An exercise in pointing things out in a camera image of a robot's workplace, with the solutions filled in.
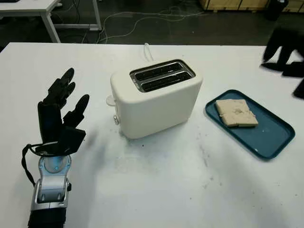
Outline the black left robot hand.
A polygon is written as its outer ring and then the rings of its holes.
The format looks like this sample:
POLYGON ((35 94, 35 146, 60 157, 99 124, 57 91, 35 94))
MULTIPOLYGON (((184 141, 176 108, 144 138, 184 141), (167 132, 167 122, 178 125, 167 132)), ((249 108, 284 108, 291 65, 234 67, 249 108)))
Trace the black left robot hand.
POLYGON ((68 69, 48 89, 48 95, 38 103, 38 119, 42 144, 35 149, 41 156, 63 156, 77 152, 86 132, 77 129, 84 119, 84 111, 90 96, 83 95, 74 110, 61 116, 61 109, 72 94, 76 84, 72 82, 74 69, 68 69))

